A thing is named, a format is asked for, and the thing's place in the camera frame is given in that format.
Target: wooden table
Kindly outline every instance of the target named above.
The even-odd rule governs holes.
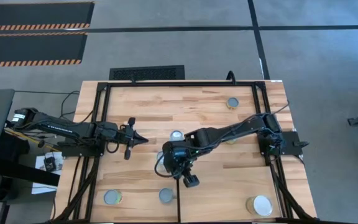
[[[97,81],[83,82],[75,121],[81,121],[92,110],[97,84]],[[271,110],[285,106],[287,98],[283,83],[266,81],[266,86]],[[229,110],[226,106],[230,97],[239,100],[236,110]],[[103,105],[103,93],[101,99],[99,111]],[[176,182],[154,173],[162,144],[169,140],[174,130],[187,133],[203,127],[221,128],[238,123],[254,113],[252,90],[247,86],[113,87],[107,121],[120,125],[127,122],[130,116],[136,117],[135,128],[149,139],[149,143],[133,148],[128,161],[124,160],[125,146],[120,146],[117,153],[105,153],[101,158],[91,221],[176,222]],[[277,118],[284,131],[294,128],[289,108],[277,113]],[[56,194],[57,214],[67,205],[76,161],[76,157],[71,157],[64,162]],[[307,213],[316,216],[303,164],[293,156],[282,156],[282,161],[289,191]],[[73,192],[78,186],[81,164]],[[240,138],[235,144],[222,143],[211,154],[200,157],[192,170],[198,176],[200,185],[187,189],[180,180],[182,222],[261,218],[249,213],[245,206],[246,200],[256,195],[265,195],[273,203],[273,213],[269,218],[280,217],[272,175],[260,155],[255,134]],[[175,192],[171,203],[162,204],[159,201],[158,192],[164,187]],[[120,204],[104,203],[104,193],[110,189],[122,192]],[[87,196],[86,192],[80,218],[85,216]]]

